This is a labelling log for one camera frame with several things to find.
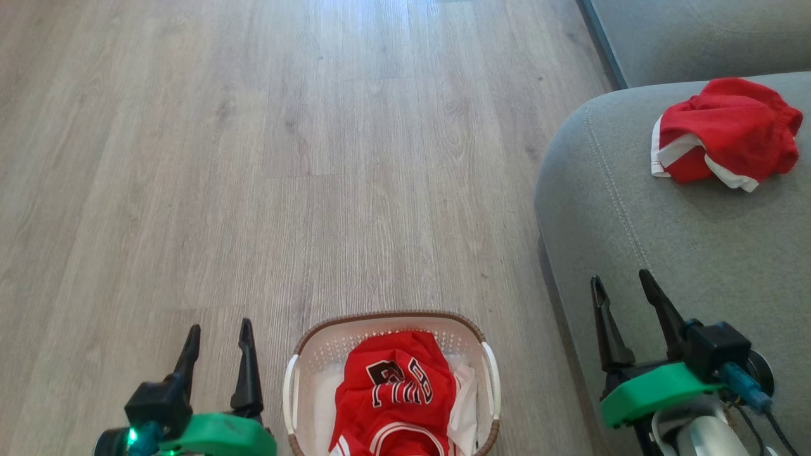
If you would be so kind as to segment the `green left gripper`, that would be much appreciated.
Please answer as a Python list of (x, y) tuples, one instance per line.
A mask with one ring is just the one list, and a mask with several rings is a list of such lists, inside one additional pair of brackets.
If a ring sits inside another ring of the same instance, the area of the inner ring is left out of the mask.
[[(193, 324), (186, 335), (171, 373), (175, 384), (191, 387), (200, 354), (201, 327)], [(254, 329), (249, 318), (241, 320), (238, 338), (241, 360), (231, 412), (192, 415), (179, 438), (158, 444), (158, 455), (276, 455), (278, 445), (272, 433), (255, 419), (264, 411), (264, 396), (257, 358)]]

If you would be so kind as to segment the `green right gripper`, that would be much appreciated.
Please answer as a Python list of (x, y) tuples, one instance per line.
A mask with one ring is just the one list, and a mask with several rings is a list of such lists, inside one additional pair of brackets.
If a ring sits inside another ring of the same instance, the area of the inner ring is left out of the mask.
[(596, 319), (597, 348), (601, 369), (606, 374), (599, 397), (599, 409), (608, 428), (634, 426), (660, 410), (687, 402), (695, 396), (710, 395), (726, 388), (720, 381), (702, 381), (684, 362), (686, 321), (648, 269), (638, 277), (646, 299), (657, 315), (666, 342), (667, 360), (636, 365), (634, 352), (621, 337), (611, 314), (611, 300), (599, 276), (591, 277), (590, 289)]

